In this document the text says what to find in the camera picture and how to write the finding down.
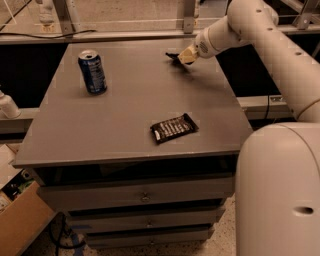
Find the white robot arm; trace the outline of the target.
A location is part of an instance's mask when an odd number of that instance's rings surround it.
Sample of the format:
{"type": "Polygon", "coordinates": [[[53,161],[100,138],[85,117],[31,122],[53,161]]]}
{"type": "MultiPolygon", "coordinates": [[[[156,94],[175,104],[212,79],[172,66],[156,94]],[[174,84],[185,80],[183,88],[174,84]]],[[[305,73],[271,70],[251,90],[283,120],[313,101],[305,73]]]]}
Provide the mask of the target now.
{"type": "Polygon", "coordinates": [[[179,55],[254,47],[294,119],[244,142],[235,185],[236,256],[320,256],[320,64],[277,27],[263,0],[232,0],[179,55]]]}

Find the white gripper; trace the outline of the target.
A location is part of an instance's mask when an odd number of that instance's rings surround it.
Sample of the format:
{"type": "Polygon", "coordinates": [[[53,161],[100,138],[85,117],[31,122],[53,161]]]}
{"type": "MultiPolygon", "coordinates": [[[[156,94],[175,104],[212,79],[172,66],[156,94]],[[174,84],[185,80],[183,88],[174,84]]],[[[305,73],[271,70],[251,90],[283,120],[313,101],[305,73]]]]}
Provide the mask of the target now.
{"type": "Polygon", "coordinates": [[[192,64],[199,57],[209,59],[219,53],[216,36],[209,27],[205,28],[195,38],[195,45],[192,44],[184,49],[178,59],[182,64],[192,64]]]}

